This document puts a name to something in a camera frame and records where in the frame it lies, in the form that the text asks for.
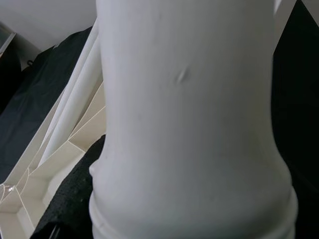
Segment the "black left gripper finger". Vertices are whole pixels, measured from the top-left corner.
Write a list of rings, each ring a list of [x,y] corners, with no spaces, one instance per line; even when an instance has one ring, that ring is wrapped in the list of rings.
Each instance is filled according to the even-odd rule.
[[[95,141],[65,177],[50,201],[32,239],[92,239],[89,200],[93,190],[89,167],[100,157],[105,135]]]

